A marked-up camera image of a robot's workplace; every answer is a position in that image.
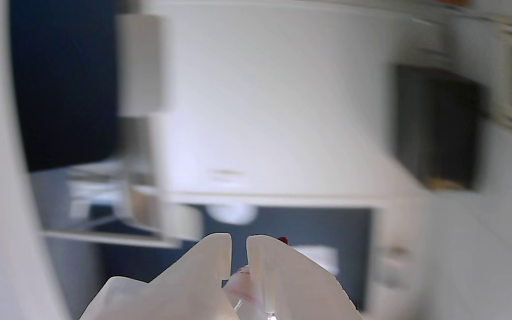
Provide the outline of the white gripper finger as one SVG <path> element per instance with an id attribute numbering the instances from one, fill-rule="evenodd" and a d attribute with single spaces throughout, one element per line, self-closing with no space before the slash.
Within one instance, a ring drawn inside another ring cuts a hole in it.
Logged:
<path id="1" fill-rule="evenodd" d="M 150 282 L 111 277 L 81 319 L 236 320 L 222 290 L 231 262 L 230 234 L 208 235 Z"/>
<path id="2" fill-rule="evenodd" d="M 266 312 L 278 320 L 360 320 L 336 277 L 291 246 L 267 235 L 246 239 L 250 276 Z"/>

